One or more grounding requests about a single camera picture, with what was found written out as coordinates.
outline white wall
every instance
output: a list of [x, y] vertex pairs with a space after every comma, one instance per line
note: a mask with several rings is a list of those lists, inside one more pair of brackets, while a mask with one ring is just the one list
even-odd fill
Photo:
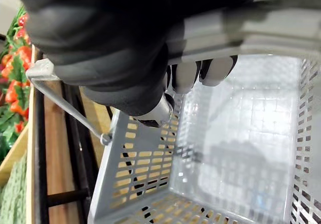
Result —
[[0, 34], [7, 33], [20, 5], [20, 0], [0, 0]]

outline black glove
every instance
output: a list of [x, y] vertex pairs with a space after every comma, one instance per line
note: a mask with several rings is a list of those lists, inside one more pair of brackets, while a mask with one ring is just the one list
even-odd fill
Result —
[[[145, 123], [148, 120], [140, 117], [166, 99], [168, 29], [190, 15], [248, 1], [252, 0], [22, 0], [33, 44], [55, 64], [64, 82], [84, 86], [92, 100]], [[183, 92], [193, 86], [199, 69], [201, 74], [206, 71], [206, 64], [190, 66], [191, 79]], [[178, 91], [182, 67], [173, 67]]]

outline gray plastic basket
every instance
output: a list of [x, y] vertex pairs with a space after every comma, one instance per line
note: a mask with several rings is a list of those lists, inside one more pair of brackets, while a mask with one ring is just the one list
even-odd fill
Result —
[[162, 129], [116, 114], [88, 223], [321, 223], [320, 67], [239, 56]]

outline green leaf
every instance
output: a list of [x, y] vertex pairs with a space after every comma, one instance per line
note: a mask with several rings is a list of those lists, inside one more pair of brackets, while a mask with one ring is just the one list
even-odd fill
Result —
[[18, 104], [23, 109], [26, 110], [29, 107], [29, 95], [30, 95], [30, 87], [20, 87], [15, 86], [15, 91], [18, 95]]
[[10, 125], [10, 126], [8, 126], [7, 129], [3, 132], [2, 136], [5, 137], [6, 142], [11, 139], [12, 135], [13, 135], [14, 132], [15, 132], [15, 129], [16, 129], [15, 125]]
[[13, 113], [7, 107], [7, 109], [2, 109], [2, 114], [0, 115], [0, 133], [5, 131], [8, 126], [19, 123], [23, 118], [18, 113]]
[[3, 109], [3, 112], [0, 116], [0, 127], [6, 123], [10, 118], [12, 118], [14, 116], [15, 113], [11, 112], [9, 110], [9, 108], [7, 107], [7, 109]]
[[20, 59], [19, 56], [14, 57], [12, 67], [13, 67], [13, 70], [9, 74], [9, 80], [27, 82], [26, 71], [23, 67], [23, 61]]

